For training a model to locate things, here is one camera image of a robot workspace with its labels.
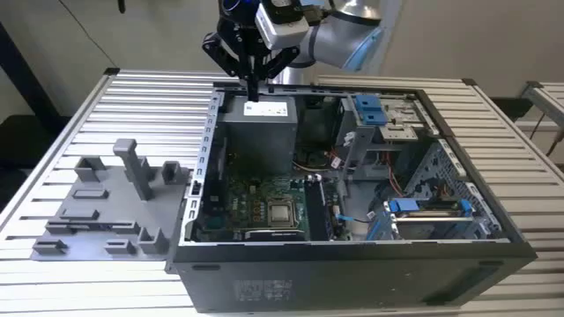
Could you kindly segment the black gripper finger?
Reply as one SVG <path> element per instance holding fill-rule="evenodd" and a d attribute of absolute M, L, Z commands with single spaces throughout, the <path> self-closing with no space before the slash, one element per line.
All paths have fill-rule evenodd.
<path fill-rule="evenodd" d="M 224 48 L 222 39 L 216 32 L 204 36 L 201 49 L 226 75 L 245 82 L 248 100 L 253 101 L 253 76 L 248 56 L 242 53 L 236 59 Z"/>
<path fill-rule="evenodd" d="M 270 51 L 266 54 L 256 55 L 253 58 L 253 69 L 250 76 L 250 100 L 258 101 L 258 83 L 273 79 L 282 69 L 292 63 L 300 54 L 300 48 L 284 48 L 278 54 L 266 61 Z"/>

